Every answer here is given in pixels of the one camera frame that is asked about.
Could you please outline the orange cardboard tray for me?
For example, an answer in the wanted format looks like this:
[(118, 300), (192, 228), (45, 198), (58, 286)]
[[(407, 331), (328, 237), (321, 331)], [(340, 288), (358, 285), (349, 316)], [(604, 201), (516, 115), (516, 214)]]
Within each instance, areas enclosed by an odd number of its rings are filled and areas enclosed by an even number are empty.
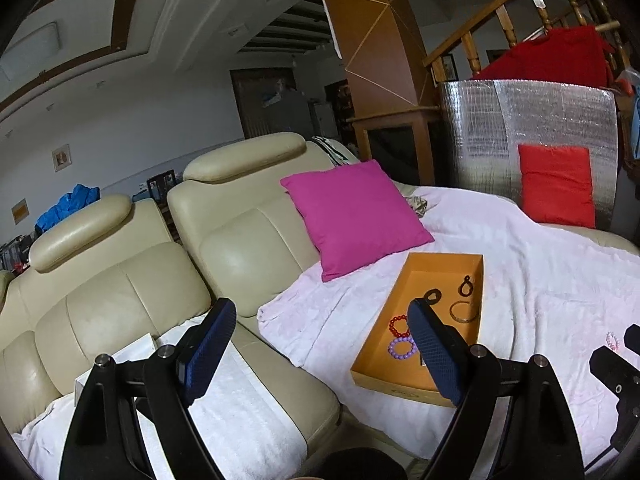
[(462, 352), (480, 333), (484, 257), (412, 252), (350, 374), (359, 387), (442, 406), (460, 403)]

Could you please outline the white towel on sofa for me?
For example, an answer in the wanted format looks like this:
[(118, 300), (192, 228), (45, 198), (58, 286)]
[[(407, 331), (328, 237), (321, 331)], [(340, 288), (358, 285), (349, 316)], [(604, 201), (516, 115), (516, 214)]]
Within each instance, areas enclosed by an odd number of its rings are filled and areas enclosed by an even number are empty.
[(130, 344), (131, 359), (99, 354), (79, 396), (62, 396), (2, 451), (14, 477), (33, 479), (288, 479), (307, 456), (292, 419), (230, 339), (204, 396), (186, 405), (177, 347), (206, 315), (153, 344)]

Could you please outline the pink white bedspread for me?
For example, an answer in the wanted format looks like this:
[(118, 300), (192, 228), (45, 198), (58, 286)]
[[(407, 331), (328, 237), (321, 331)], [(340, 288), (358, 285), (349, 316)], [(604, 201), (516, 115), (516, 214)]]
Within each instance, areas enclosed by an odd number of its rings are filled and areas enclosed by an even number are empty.
[[(440, 306), (454, 320), (475, 318), (478, 340), (495, 356), (551, 363), (570, 407), (582, 456), (604, 452), (616, 426), (616, 400), (590, 373), (592, 352), (625, 350), (639, 319), (639, 259), (626, 250), (530, 220), (503, 197), (419, 188), (427, 201), (427, 254), (471, 254), (484, 274), (454, 274)], [(260, 334), (294, 365), (324, 382), (363, 424), (411, 454), (430, 458), (452, 419), (451, 408), (358, 387), (350, 369), (407, 260), (387, 256), (324, 282), (305, 271), (257, 313)]]

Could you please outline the beige leather sofa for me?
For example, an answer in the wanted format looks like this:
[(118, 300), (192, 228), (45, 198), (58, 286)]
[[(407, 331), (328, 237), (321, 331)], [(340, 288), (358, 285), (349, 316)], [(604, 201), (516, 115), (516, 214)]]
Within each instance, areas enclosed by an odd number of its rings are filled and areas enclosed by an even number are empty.
[(99, 354), (132, 356), (130, 344), (143, 336), (159, 344), (226, 297), (238, 311), (232, 344), (302, 433), (303, 463), (309, 460), (343, 412), (356, 417), (324, 382), (265, 340), (257, 313), (312, 266), (322, 273), (318, 249), (280, 181), (335, 167), (341, 166), (295, 133), (242, 141), (186, 168), (169, 194), (175, 233), (152, 200), (116, 194), (41, 235), (29, 268), (1, 277), (6, 429), (17, 432), (52, 401), (74, 396)]

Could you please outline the patterned small pouch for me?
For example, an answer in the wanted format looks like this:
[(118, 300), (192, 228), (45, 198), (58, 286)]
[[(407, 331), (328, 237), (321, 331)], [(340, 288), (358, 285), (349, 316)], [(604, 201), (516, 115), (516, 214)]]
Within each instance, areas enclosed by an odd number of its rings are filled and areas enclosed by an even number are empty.
[(408, 196), (406, 202), (420, 219), (426, 215), (427, 211), (430, 211), (434, 207), (434, 205), (423, 196)]

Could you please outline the magenta cushion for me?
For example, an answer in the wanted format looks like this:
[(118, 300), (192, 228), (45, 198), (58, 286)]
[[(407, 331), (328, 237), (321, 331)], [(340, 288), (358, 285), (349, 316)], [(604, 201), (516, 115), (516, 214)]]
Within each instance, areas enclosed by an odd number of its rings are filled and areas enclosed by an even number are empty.
[(321, 281), (434, 240), (378, 162), (283, 178), (322, 267)]

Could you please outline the blue clothes pile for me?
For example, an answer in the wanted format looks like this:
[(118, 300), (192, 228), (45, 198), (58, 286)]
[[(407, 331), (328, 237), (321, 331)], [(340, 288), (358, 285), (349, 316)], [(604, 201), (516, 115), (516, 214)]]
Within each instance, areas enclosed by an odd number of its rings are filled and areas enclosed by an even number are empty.
[(44, 212), (36, 221), (35, 231), (38, 235), (49, 231), (54, 226), (82, 208), (96, 202), (100, 198), (100, 189), (88, 188), (76, 184), (74, 188), (58, 199), (58, 202)]

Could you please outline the red cushion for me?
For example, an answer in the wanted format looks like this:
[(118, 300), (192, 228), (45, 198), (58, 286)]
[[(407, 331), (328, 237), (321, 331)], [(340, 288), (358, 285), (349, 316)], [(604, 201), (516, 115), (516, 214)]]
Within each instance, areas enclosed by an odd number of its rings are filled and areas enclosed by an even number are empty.
[(590, 154), (582, 146), (520, 144), (522, 208), (538, 223), (596, 227)]

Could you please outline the silver foil insulation panel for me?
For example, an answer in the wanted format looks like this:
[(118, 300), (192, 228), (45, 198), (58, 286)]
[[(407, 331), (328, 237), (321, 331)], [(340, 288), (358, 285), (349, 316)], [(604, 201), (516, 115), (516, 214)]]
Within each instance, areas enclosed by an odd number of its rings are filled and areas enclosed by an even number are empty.
[(596, 227), (611, 226), (618, 176), (614, 94), (534, 80), (464, 80), (439, 86), (459, 188), (522, 202), (521, 144), (588, 148)]

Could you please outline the red blanket on railing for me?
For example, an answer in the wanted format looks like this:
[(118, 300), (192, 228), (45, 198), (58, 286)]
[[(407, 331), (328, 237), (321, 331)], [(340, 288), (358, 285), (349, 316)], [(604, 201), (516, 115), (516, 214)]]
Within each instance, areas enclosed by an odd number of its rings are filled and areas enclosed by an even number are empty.
[(593, 25), (554, 28), (503, 53), (475, 80), (536, 80), (604, 88), (613, 81), (606, 55), (614, 49)]

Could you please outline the wooden cabinet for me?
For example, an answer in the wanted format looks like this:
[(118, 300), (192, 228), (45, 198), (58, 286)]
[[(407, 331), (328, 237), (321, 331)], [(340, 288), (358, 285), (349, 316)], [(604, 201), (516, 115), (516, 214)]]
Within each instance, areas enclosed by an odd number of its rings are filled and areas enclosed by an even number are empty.
[(435, 183), (428, 124), (437, 118), (437, 92), (409, 0), (323, 0), (340, 50), (355, 116), (359, 156), (374, 157), (372, 134), (387, 130), (390, 152), (410, 131), (413, 151), (402, 161), (422, 185)]

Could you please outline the wooden stair railing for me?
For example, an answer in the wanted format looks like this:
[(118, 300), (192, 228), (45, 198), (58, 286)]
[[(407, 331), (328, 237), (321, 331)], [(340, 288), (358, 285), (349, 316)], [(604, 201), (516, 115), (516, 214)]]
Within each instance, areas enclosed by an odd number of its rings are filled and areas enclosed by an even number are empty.
[(518, 44), (578, 26), (594, 27), (611, 46), (604, 56), (615, 76), (631, 68), (634, 47), (606, 0), (490, 0), (464, 6), (451, 21), (427, 26), (422, 63), (436, 82), (464, 79)]

